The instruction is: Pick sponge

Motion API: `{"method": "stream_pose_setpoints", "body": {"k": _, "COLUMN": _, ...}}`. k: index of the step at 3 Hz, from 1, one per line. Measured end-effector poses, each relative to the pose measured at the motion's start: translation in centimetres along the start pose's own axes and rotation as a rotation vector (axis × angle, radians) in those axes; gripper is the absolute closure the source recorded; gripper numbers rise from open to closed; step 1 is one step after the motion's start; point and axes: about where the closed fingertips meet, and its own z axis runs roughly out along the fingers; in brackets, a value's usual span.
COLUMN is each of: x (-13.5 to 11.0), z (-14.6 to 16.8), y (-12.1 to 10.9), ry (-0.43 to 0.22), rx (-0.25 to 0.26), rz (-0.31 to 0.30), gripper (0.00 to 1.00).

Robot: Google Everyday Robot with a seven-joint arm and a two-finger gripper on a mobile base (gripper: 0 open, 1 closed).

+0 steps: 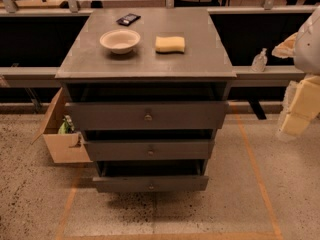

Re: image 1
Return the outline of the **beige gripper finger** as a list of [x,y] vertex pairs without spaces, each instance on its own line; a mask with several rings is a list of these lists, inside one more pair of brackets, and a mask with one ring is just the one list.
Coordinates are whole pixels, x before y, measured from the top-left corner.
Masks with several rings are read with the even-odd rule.
[[290,35],[279,45],[275,46],[271,54],[274,57],[281,58],[281,59],[293,58],[296,37],[297,37],[297,33]]

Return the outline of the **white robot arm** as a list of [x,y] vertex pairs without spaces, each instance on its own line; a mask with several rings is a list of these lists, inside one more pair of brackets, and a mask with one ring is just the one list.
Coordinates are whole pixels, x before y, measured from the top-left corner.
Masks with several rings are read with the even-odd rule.
[[299,30],[272,50],[281,59],[292,58],[297,69],[307,74],[320,74],[320,6]]

